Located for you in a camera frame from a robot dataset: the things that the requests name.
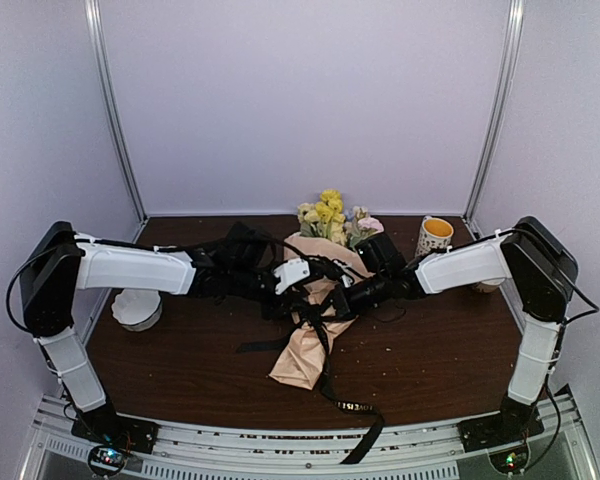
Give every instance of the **wood grain surface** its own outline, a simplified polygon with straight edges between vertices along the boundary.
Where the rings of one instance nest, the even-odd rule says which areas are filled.
[[[279,238],[297,230],[294,216],[154,218],[141,244],[194,244],[223,237],[236,220]],[[382,217],[407,259],[420,217]],[[470,240],[459,218],[454,245]],[[467,287],[424,300],[388,303],[359,318],[336,341],[334,387],[342,397],[375,404],[389,425],[496,410],[513,372],[520,333],[499,292]],[[132,333],[109,305],[89,342],[89,355],[121,413],[224,427],[320,429],[368,426],[372,417],[341,413],[317,391],[267,377],[277,352],[235,353],[243,342],[276,339],[290,321],[267,322],[259,306],[239,298],[163,295],[162,318]]]

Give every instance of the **mug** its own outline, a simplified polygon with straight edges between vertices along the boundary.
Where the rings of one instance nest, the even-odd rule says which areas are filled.
[[[420,225],[420,236],[416,248],[416,257],[427,255],[436,248],[445,248],[451,244],[453,226],[441,218],[426,215]]]

